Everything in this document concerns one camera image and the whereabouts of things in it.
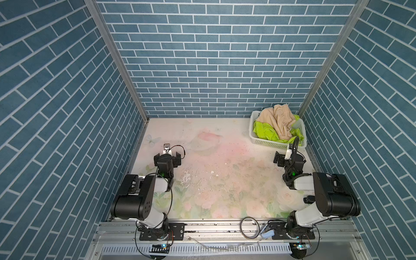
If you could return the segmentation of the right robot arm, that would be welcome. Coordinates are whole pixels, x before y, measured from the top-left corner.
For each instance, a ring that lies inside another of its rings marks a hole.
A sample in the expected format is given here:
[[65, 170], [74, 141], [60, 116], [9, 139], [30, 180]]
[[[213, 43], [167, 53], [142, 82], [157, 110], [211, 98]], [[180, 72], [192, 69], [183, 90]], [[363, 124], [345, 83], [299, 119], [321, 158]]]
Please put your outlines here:
[[313, 193], [304, 198], [308, 204], [306, 208], [290, 213], [287, 231], [312, 229], [314, 225], [330, 219], [361, 213], [359, 200], [345, 175], [304, 173], [305, 162], [304, 156], [291, 150], [286, 154], [276, 152], [274, 156], [274, 163], [284, 168], [282, 179], [289, 189]]

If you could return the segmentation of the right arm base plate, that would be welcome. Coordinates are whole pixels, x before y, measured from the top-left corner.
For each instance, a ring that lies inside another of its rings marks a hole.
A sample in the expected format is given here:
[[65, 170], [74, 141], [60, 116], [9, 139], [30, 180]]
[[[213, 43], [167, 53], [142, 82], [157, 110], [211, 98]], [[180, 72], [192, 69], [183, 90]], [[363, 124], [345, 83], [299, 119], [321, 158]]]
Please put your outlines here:
[[274, 231], [272, 240], [299, 240], [315, 239], [315, 234], [311, 227], [292, 226], [283, 221], [268, 222], [268, 227]]

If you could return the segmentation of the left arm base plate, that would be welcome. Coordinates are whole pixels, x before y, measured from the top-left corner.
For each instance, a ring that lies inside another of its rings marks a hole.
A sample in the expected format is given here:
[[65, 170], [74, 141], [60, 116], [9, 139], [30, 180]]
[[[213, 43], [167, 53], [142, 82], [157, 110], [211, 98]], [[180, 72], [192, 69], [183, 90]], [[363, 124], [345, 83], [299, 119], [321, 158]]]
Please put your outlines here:
[[139, 240], [140, 241], [163, 241], [173, 239], [173, 241], [182, 241], [184, 238], [185, 223], [169, 223], [163, 224], [161, 228], [157, 229], [142, 229]]

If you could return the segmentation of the beige shorts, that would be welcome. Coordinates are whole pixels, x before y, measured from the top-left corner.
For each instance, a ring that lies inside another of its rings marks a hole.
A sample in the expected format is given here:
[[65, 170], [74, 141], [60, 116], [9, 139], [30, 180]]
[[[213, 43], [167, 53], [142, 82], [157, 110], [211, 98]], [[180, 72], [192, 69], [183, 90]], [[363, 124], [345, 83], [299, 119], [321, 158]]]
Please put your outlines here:
[[296, 122], [296, 117], [288, 104], [284, 104], [264, 109], [256, 121], [270, 125], [281, 140], [289, 140], [293, 136], [290, 130]]

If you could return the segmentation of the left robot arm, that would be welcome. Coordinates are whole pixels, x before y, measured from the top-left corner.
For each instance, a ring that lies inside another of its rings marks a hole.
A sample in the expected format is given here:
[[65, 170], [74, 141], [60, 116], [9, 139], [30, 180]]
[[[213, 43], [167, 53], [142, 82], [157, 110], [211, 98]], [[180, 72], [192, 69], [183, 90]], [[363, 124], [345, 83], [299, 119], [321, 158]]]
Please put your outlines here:
[[110, 207], [113, 218], [134, 220], [147, 229], [167, 230], [168, 214], [152, 206], [155, 193], [170, 192], [174, 169], [182, 164], [182, 155], [171, 151], [154, 156], [156, 172], [144, 177], [125, 175]]

